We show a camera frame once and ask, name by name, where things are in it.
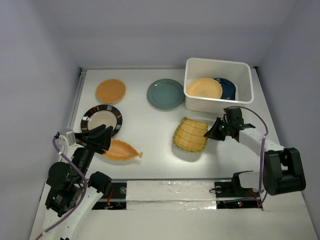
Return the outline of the orange fish-shaped woven basket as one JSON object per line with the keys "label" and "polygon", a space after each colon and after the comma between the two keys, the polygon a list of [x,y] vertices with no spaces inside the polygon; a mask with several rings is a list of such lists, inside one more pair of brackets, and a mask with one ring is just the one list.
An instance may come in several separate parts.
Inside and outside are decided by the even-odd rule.
{"label": "orange fish-shaped woven basket", "polygon": [[136,157],[142,158],[143,152],[138,152],[133,146],[122,140],[111,139],[109,149],[102,156],[112,161],[122,162]]}

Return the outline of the green yellow bamboo tray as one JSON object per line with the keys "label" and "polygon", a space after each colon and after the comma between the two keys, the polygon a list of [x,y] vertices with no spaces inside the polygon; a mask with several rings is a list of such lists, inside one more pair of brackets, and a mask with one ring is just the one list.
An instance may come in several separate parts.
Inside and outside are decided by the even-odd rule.
{"label": "green yellow bamboo tray", "polygon": [[208,142],[204,135],[208,132],[208,124],[184,117],[173,134],[173,144],[186,152],[200,153]]}

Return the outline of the dark blue leaf plate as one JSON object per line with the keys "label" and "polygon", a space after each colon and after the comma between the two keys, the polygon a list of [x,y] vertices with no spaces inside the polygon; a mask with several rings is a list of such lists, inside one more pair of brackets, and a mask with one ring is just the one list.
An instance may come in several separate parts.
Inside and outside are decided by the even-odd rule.
{"label": "dark blue leaf plate", "polygon": [[215,78],[215,80],[222,87],[222,95],[220,99],[222,100],[236,100],[236,86],[230,80],[225,78]]}

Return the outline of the yellow round plastic plate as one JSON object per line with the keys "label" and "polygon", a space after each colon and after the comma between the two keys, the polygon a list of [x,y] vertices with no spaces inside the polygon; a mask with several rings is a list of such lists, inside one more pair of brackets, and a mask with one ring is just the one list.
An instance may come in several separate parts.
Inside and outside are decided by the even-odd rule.
{"label": "yellow round plastic plate", "polygon": [[206,77],[193,81],[186,88],[186,93],[194,97],[220,99],[223,94],[223,88],[217,80]]}

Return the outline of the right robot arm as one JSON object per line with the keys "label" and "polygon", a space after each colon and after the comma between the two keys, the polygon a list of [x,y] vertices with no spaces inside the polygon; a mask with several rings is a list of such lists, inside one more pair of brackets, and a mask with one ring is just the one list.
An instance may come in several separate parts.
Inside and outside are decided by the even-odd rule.
{"label": "right robot arm", "polygon": [[132,119],[116,125],[110,145],[88,172],[117,180],[225,179],[250,174],[249,185],[271,196],[306,188],[301,155],[242,118]]}

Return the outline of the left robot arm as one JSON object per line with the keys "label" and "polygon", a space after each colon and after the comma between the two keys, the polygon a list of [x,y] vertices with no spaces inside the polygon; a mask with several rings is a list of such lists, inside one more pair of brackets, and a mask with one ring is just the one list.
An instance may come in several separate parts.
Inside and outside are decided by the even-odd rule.
{"label": "left robot arm", "polygon": [[59,131],[52,139],[64,159],[48,171],[50,187],[45,200],[45,218],[38,240],[73,240],[84,218],[99,199],[110,196],[112,179],[96,171],[86,178],[95,154],[105,154],[112,144],[111,125],[101,124],[86,132]]}

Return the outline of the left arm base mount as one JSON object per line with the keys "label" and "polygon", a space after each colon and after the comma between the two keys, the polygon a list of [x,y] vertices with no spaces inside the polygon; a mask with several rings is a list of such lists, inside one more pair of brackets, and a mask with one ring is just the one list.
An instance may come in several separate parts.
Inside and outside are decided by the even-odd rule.
{"label": "left arm base mount", "polygon": [[126,210],[127,182],[111,183],[110,191],[99,199],[92,210]]}

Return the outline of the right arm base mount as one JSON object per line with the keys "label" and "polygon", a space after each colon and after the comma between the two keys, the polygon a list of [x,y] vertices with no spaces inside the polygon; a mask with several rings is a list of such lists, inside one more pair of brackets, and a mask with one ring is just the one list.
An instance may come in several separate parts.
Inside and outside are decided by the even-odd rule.
{"label": "right arm base mount", "polygon": [[216,181],[209,192],[216,197],[217,209],[256,209],[262,201],[258,192],[232,181]]}

